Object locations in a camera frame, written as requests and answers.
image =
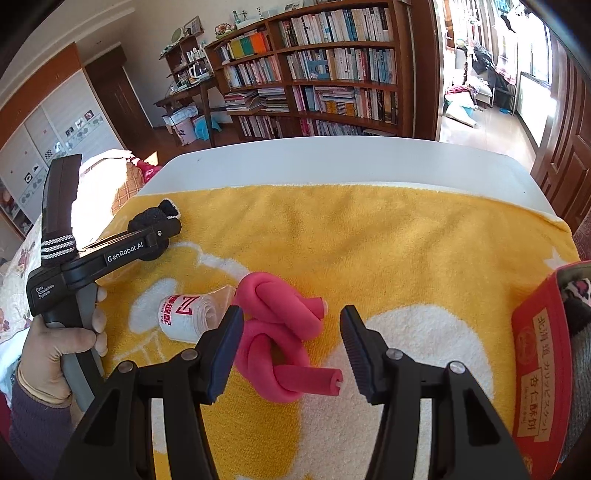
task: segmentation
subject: doorway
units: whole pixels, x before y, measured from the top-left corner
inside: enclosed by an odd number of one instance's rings
[[[125,148],[137,151],[154,131],[124,70],[121,45],[86,65],[86,73]]]
[[[531,171],[551,103],[548,28],[517,0],[437,4],[446,98],[439,140],[510,156]]]

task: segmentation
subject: hand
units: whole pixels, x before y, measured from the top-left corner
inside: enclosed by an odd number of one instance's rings
[[[97,301],[107,296],[98,289]],[[60,357],[67,353],[86,352],[96,348],[100,356],[107,353],[106,316],[100,308],[92,314],[92,328],[47,328],[41,316],[36,316],[22,348],[18,380],[33,397],[49,404],[60,404],[72,391],[61,371]]]

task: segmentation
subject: red box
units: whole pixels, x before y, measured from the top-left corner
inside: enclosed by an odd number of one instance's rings
[[[591,278],[591,261],[559,268],[515,311],[517,394],[513,439],[532,480],[556,470],[569,426],[573,367],[561,288]]]

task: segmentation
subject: wooden bookshelf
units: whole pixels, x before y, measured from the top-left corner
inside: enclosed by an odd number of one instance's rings
[[[391,39],[392,41],[338,41],[332,43],[316,43],[300,46],[288,46],[284,44],[281,35],[279,23],[281,21],[290,20],[292,18],[303,17],[304,15],[318,14],[323,11],[337,11],[343,9],[359,9],[366,7],[384,7],[386,14],[389,14],[389,23],[391,25]],[[255,109],[250,112],[232,112],[232,121],[236,129],[240,133],[243,140],[251,140],[251,137],[244,138],[242,136],[242,127],[239,121],[240,116],[262,116],[280,117],[282,132],[287,132],[288,136],[300,137],[303,135],[300,119],[324,120],[330,122],[337,122],[345,125],[353,125],[362,128],[371,128],[387,132],[390,134],[399,135],[401,137],[412,137],[415,128],[414,125],[414,109],[419,105],[415,98],[414,91],[414,65],[413,65],[413,36],[411,34],[411,24],[409,21],[408,10],[411,7],[400,0],[340,0],[310,7],[300,8],[297,10],[283,12],[274,17],[261,20],[254,24],[248,25],[245,28],[236,30],[205,47],[206,54],[212,65],[213,72],[217,78],[219,89],[223,94],[231,92],[243,92],[265,87],[283,87],[289,113],[280,112],[266,112],[262,108]],[[253,54],[245,56],[236,60],[231,60],[225,64],[222,62],[222,57],[218,53],[220,46],[229,44],[231,40],[240,37],[251,31],[260,31],[267,35],[270,51],[265,53]],[[394,50],[396,59],[396,84],[379,83],[379,82],[359,82],[354,80],[303,80],[293,79],[287,57],[294,52],[301,50],[328,50],[334,48],[374,48],[374,49],[391,49]],[[226,76],[224,75],[224,68],[227,66],[238,66],[244,62],[261,59],[263,57],[275,57],[280,67],[281,81],[271,83],[260,83],[257,85],[250,85],[244,87],[230,87]],[[295,86],[346,86],[358,87],[363,89],[383,90],[384,93],[395,92],[398,98],[398,115],[397,123],[390,124],[385,121],[377,121],[368,118],[361,118],[360,116],[349,115],[335,115],[321,112],[299,112],[297,109],[296,99],[293,92]],[[392,106],[392,115],[394,116],[394,106]]]

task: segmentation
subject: pink foam rope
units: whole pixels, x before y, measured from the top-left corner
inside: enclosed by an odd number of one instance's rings
[[[322,299],[305,299],[294,287],[266,272],[253,272],[242,279],[236,290],[242,310],[269,323],[284,323],[302,340],[322,332]]]
[[[235,301],[245,313],[256,317],[244,325],[235,365],[261,397],[290,403],[304,393],[339,394],[341,371],[311,367],[302,344],[303,339],[315,338],[322,331],[322,299],[306,299],[282,279],[255,272],[240,282]],[[287,364],[273,365],[273,342]]]

